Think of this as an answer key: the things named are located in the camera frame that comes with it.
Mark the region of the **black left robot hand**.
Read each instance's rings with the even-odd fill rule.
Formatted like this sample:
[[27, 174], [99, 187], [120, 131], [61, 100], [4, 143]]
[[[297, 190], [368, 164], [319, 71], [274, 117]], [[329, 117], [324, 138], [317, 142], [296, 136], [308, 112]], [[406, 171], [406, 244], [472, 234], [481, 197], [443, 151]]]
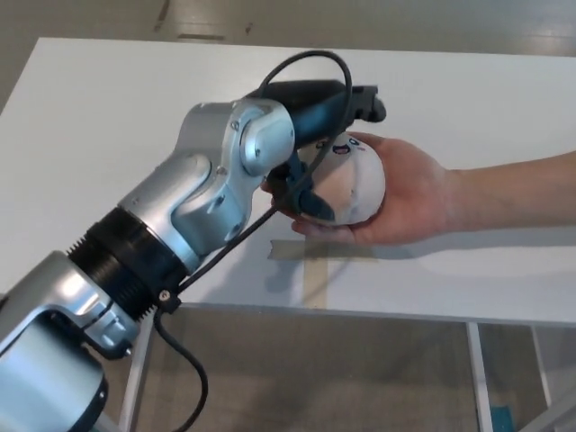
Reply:
[[384, 121], [378, 87], [353, 86], [344, 120], [346, 86], [337, 80], [275, 82], [265, 96], [287, 108], [295, 132], [294, 154], [266, 179], [280, 209], [324, 226], [372, 218], [385, 195], [383, 163], [346, 129], [356, 121]]

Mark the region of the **person's bare hand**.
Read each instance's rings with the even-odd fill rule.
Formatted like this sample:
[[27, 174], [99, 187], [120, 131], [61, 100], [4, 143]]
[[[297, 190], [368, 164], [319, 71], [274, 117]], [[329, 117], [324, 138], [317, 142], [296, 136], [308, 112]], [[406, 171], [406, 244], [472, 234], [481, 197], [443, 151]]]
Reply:
[[379, 211], [368, 221], [323, 227], [288, 211], [292, 230], [315, 239], [358, 245], [404, 245], [445, 231], [448, 223], [448, 185], [451, 175], [429, 154], [402, 139], [354, 132], [372, 147], [383, 164], [386, 192]]

